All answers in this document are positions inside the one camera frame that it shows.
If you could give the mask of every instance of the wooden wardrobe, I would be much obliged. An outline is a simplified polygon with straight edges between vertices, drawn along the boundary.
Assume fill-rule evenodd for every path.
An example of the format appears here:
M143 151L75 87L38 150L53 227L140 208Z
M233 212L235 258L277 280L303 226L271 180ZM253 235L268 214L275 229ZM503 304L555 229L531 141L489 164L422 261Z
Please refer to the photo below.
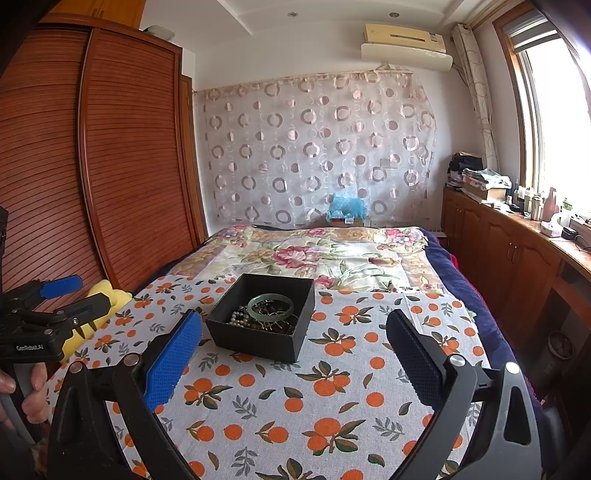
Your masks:
M181 48L114 22L32 31L0 77L4 291L70 274L134 291L204 240L180 72Z

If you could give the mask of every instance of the black box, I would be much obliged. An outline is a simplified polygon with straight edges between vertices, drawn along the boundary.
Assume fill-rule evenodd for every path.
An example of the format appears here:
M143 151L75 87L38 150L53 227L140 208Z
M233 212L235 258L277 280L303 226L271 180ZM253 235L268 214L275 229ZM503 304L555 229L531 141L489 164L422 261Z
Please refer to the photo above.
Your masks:
M292 335L253 330L227 323L234 310L264 293L285 295L294 303L294 315L298 317L298 321ZM245 273L219 299L207 315L205 323L214 343L219 347L282 362L295 362L313 313L314 280L311 278Z

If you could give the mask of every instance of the air conditioner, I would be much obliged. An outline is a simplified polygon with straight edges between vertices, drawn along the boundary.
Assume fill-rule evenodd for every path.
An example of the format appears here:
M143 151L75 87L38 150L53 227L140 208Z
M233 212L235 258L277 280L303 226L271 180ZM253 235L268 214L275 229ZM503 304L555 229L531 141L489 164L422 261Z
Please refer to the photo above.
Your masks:
M365 24L361 58L407 67L447 72L452 57L446 54L443 37L415 28Z

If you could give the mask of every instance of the screw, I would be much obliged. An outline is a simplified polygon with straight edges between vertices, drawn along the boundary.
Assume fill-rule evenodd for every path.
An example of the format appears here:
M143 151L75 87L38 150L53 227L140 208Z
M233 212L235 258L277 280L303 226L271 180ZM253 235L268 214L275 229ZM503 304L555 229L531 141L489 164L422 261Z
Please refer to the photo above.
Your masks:
M463 367L466 365L466 359L461 355L451 355L449 358L449 362L454 365L455 367Z
M78 373L80 370L82 370L82 362L74 362L70 365L70 372L73 374Z
M505 368L510 374L517 375L519 373L519 365L517 365L515 362L507 362L505 364Z
M137 353L130 353L129 355L125 355L123 358L123 363L128 367L132 367L137 365L139 362L139 355Z

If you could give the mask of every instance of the orange fruit pattern tablecloth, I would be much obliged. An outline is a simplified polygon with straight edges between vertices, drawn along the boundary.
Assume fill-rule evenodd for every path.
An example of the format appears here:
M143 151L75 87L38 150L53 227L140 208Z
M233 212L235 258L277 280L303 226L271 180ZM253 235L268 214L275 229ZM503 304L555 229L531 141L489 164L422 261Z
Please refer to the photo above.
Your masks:
M211 311L233 277L160 277L112 317L68 363L113 365L170 331L189 308ZM488 360L461 301L436 293L316 291L316 309L298 361L285 364L218 348L203 339L172 399L156 413L204 479L388 479L431 419L385 333L400 308L447 353ZM54 406L66 367L49 382ZM442 474L461 461L479 405L472 404ZM116 404L115 433L134 472L149 476Z

